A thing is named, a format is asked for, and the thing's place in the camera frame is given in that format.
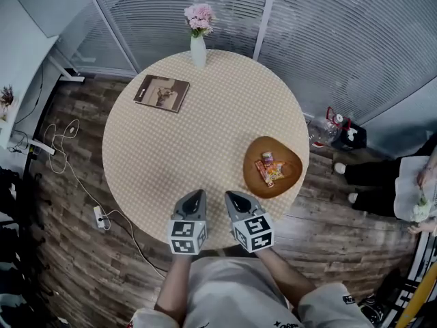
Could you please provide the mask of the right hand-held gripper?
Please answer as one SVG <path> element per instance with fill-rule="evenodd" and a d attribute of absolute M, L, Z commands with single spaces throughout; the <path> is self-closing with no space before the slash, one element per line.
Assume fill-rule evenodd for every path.
<path fill-rule="evenodd" d="M 234 238 L 249 253 L 272 247 L 274 244 L 274 227 L 268 213 L 256 198 L 240 191 L 226 191 L 225 205 L 232 221 Z M 252 216 L 238 221 L 238 215 L 252 215 L 261 210 L 261 215 Z"/>

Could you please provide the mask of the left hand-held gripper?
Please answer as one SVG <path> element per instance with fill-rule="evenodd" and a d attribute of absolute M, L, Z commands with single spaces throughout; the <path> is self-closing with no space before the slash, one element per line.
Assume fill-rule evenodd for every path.
<path fill-rule="evenodd" d="M 168 243 L 173 254 L 199 254 L 208 238 L 207 196 L 203 189 L 179 199 L 167 225 Z"/>

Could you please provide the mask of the long red snack bar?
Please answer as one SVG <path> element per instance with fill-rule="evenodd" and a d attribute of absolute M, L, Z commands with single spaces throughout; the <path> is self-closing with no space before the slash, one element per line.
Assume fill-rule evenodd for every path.
<path fill-rule="evenodd" d="M 272 174 L 267 170 L 266 166 L 263 164 L 261 160 L 255 162 L 255 166 L 262 177 L 263 181 L 266 183 L 268 188 L 274 186 L 274 182 L 272 179 Z"/>

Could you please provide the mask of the orange snack packet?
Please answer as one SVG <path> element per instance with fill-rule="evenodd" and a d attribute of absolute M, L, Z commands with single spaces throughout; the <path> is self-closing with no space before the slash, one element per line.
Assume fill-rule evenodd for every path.
<path fill-rule="evenodd" d="M 264 164 L 266 170 L 266 178 L 268 181 L 275 181 L 284 178 L 282 167 L 285 165 L 284 162 L 271 161 Z"/>

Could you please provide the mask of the brown wooden bowl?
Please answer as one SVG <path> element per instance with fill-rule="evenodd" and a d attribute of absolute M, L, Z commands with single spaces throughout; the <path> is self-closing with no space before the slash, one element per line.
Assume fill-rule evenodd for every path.
<path fill-rule="evenodd" d="M 282 167 L 284 178 L 273 181 L 274 186 L 271 188 L 267 187 L 255 166 L 256 161 L 262 161 L 263 152 L 271 152 L 274 161 L 285 163 Z M 270 199 L 286 192 L 298 182 L 302 175 L 302 161 L 297 154 L 280 141 L 269 136 L 262 136 L 255 139 L 246 151 L 243 175 L 251 193 L 260 198 Z"/>

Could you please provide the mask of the person's left forearm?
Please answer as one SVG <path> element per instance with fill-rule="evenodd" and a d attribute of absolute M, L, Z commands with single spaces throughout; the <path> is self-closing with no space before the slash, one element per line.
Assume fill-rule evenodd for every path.
<path fill-rule="evenodd" d="M 173 262 L 160 289 L 160 294 L 154 306 L 183 325 L 188 303 L 188 281 L 192 264 L 192 256 L 174 255 Z"/>

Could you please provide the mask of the round table with checkered cloth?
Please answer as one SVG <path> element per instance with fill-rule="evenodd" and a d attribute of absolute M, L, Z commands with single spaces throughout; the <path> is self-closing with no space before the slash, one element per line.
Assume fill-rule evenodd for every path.
<path fill-rule="evenodd" d="M 177 113 L 140 105 L 147 75 L 186 81 Z M 249 57 L 208 51 L 197 68 L 188 52 L 166 57 L 138 74 L 118 96 L 104 128 L 102 161 L 115 201 L 141 230 L 167 242 L 175 203 L 207 194 L 206 249 L 235 245 L 224 194 L 246 191 L 244 154 L 253 140 L 272 137 L 309 162 L 309 136 L 300 105 L 271 70 Z"/>

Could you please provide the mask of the brown book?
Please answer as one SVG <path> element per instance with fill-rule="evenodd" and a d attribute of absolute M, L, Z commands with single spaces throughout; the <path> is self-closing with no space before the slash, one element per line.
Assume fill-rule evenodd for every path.
<path fill-rule="evenodd" d="M 190 83 L 147 74 L 134 101 L 137 104 L 178 113 L 190 88 Z"/>

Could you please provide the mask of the small black bag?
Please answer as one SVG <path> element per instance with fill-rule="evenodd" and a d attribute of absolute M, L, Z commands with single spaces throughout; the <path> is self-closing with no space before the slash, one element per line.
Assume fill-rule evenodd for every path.
<path fill-rule="evenodd" d="M 346 123 L 331 146 L 342 151 L 351 151 L 367 147 L 367 131 L 354 123 Z"/>

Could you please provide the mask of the white vase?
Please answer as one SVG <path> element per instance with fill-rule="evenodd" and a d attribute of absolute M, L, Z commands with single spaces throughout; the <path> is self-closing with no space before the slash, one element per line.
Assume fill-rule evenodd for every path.
<path fill-rule="evenodd" d="M 203 36 L 191 37 L 191 58 L 196 67 L 204 69 L 206 66 L 206 44 Z"/>

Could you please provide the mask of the white flower bunch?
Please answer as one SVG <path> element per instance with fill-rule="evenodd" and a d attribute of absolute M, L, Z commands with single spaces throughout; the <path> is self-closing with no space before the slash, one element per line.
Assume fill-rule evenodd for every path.
<path fill-rule="evenodd" d="M 421 190 L 421 196 L 418 203 L 413 208 L 410 220 L 415 223 L 425 221 L 429 217 L 431 207 L 432 202 L 427 199 L 423 190 Z"/>

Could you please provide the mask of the black office chair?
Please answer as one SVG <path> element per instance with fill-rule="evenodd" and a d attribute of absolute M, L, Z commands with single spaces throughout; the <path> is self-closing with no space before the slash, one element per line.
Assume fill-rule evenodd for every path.
<path fill-rule="evenodd" d="M 0 262 L 9 262 L 13 255 L 25 262 L 43 262 L 38 247 L 46 242 L 33 231 L 45 230 L 38 211 L 37 189 L 41 174 L 25 174 L 0 167 Z"/>
<path fill-rule="evenodd" d="M 0 262 L 0 328 L 72 328 L 50 312 L 12 262 Z"/>

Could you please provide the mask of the black metal shelf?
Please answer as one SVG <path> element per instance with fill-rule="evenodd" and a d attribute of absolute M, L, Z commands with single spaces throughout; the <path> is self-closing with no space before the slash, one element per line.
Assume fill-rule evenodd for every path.
<path fill-rule="evenodd" d="M 411 300 L 415 290 L 429 268 L 437 261 L 437 237 L 423 232 L 418 240 L 414 259 L 407 277 L 402 280 L 401 292 L 395 305 L 389 310 L 380 328 L 395 328 L 403 310 Z M 406 328 L 422 328 L 427 317 L 437 314 L 437 281 L 432 287 L 426 302 Z"/>

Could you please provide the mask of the pink flower bunch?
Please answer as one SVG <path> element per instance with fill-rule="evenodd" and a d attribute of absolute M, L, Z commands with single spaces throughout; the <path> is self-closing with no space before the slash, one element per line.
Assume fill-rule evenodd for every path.
<path fill-rule="evenodd" d="M 212 33 L 214 12 L 207 3 L 192 4 L 184 9 L 184 17 L 191 29 L 191 36 L 198 38 Z"/>

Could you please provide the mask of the small reddish dried plant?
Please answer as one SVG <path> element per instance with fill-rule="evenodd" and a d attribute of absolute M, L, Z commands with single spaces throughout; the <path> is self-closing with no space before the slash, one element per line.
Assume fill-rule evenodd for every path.
<path fill-rule="evenodd" d="M 9 107 L 14 101 L 12 86 L 4 86 L 0 89 L 0 106 Z"/>

